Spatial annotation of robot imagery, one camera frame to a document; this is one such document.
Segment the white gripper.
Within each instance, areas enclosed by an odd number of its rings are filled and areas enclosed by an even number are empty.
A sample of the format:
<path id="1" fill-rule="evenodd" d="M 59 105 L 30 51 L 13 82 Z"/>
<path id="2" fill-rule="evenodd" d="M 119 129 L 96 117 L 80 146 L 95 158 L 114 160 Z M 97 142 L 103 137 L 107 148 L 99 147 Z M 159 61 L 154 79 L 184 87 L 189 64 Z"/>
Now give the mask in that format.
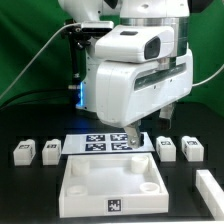
<path id="1" fill-rule="evenodd" d="M 131 64 L 104 61 L 96 75 L 96 111 L 107 125 L 125 127 L 128 145 L 141 146 L 141 122 L 159 110 L 159 127 L 171 128 L 173 102 L 192 89 L 193 57 L 190 49 L 172 69 L 157 71 L 158 62 Z"/>

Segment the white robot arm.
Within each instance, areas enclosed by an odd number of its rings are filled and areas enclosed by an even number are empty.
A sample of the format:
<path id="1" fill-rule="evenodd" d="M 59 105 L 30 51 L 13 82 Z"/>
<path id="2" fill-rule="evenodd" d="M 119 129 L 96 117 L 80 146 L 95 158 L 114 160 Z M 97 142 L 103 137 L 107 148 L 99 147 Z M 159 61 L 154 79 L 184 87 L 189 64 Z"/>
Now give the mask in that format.
<path id="1" fill-rule="evenodd" d="M 73 19 L 71 47 L 85 51 L 86 75 L 74 80 L 78 107 L 125 130 L 139 148 L 141 119 L 159 111 L 169 120 L 174 103 L 191 92 L 189 0 L 58 0 Z"/>

